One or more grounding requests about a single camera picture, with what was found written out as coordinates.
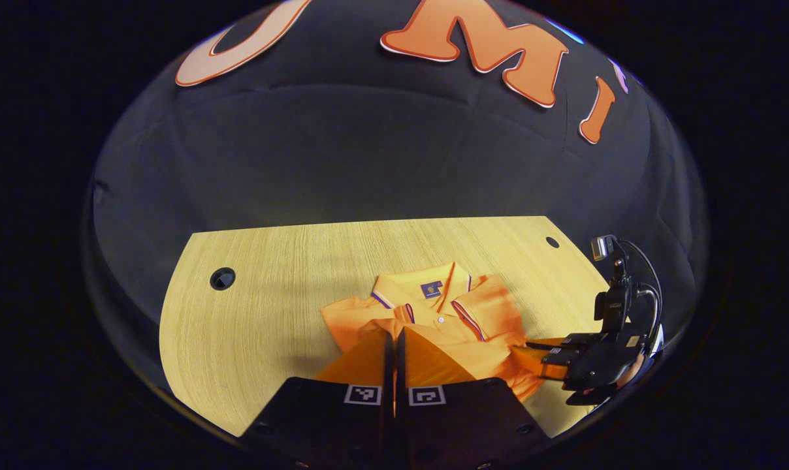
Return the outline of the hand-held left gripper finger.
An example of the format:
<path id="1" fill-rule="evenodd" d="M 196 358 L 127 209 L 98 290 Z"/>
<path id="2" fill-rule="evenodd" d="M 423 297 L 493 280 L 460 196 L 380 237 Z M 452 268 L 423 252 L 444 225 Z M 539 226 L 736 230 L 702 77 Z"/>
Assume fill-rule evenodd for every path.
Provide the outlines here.
<path id="1" fill-rule="evenodd" d="M 380 461 L 393 419 L 395 348 L 370 334 L 318 378 L 290 377 L 240 442 L 273 461 Z"/>
<path id="2" fill-rule="evenodd" d="M 396 438 L 407 461 L 520 461 L 550 441 L 505 381 L 475 379 L 412 328 L 397 341 Z"/>

